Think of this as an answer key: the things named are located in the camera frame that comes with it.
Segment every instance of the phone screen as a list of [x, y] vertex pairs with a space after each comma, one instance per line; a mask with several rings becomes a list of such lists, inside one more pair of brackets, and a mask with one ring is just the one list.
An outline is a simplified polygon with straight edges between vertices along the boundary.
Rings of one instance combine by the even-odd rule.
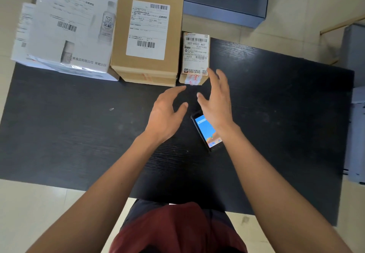
[[207, 121], [204, 115], [196, 118], [195, 121], [209, 148], [219, 144], [222, 141], [217, 131], [215, 131], [213, 126]]

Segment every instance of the red shirt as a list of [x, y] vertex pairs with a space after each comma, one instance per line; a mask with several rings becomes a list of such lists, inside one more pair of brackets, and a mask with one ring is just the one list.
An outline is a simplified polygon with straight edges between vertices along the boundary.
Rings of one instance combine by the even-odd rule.
[[247, 253], [235, 230], [217, 220], [208, 220], [194, 202], [154, 209], [123, 227], [109, 253], [139, 253], [148, 245], [161, 253], [215, 253], [234, 247]]

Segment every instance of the person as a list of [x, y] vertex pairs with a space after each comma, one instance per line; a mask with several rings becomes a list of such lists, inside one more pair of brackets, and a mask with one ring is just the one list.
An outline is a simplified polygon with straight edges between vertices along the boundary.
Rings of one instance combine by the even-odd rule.
[[[233, 162], [257, 220], [277, 253], [351, 252], [326, 219], [250, 144], [231, 113], [224, 73], [208, 69], [209, 100], [198, 102]], [[167, 89], [153, 105], [145, 131], [28, 253], [101, 252], [130, 191], [154, 150], [175, 134], [187, 111], [172, 103], [185, 86]], [[225, 213], [195, 203], [165, 205], [138, 200], [110, 248], [112, 253], [247, 252]]]

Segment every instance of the dark pants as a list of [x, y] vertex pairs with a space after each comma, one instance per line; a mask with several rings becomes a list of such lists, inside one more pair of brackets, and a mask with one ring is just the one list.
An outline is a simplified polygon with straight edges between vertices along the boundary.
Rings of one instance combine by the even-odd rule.
[[[121, 229], [124, 226], [126, 226], [127, 224], [134, 221], [135, 219], [139, 218], [141, 215], [144, 215], [149, 211], [163, 207], [165, 205], [168, 205], [168, 204], [167, 203], [157, 203], [157, 202], [143, 200], [143, 199], [137, 199], [135, 201], [135, 203], [133, 204], [133, 206], [131, 207], [127, 217], [125, 218], [125, 221], [123, 222], [123, 225], [121, 226]], [[214, 219], [214, 220], [220, 221], [234, 230], [234, 227], [225, 212], [220, 212], [220, 211], [211, 210], [211, 209], [202, 209], [202, 210], [208, 220]]]

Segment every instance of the black table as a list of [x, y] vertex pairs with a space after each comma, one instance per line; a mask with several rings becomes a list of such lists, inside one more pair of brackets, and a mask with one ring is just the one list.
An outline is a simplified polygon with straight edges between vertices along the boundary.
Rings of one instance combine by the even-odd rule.
[[[353, 72], [218, 39], [210, 64], [226, 73], [248, 139], [335, 225]], [[0, 178], [88, 189], [144, 130], [165, 89], [17, 64], [0, 124]], [[209, 81], [175, 100], [188, 113], [130, 196], [253, 214], [226, 150], [209, 154], [191, 122], [198, 91], [208, 97]]]

